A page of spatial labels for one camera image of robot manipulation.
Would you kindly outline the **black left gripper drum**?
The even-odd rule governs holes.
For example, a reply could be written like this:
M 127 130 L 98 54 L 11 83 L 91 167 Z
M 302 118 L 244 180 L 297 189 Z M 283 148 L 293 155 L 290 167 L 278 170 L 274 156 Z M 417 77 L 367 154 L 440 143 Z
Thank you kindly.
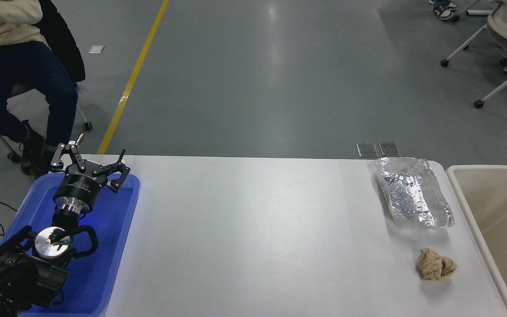
M 85 170 L 80 171 L 77 164 L 69 165 L 65 176 L 54 195 L 56 206 L 77 199 L 85 207 L 94 207 L 105 179 L 104 175 L 95 176 L 101 165 L 93 161 L 85 161 Z

